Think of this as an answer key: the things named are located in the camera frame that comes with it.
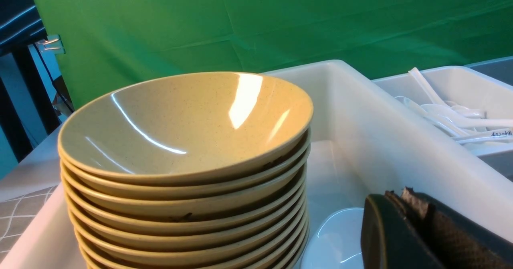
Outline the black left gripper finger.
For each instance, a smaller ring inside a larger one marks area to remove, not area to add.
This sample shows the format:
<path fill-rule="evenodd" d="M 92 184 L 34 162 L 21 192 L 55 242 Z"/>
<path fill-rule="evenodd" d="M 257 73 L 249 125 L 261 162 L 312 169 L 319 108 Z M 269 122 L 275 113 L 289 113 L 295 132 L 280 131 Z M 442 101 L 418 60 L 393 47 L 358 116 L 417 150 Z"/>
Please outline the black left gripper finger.
<path fill-rule="evenodd" d="M 510 241 L 428 194 L 405 187 L 365 198 L 365 269 L 511 269 Z"/>

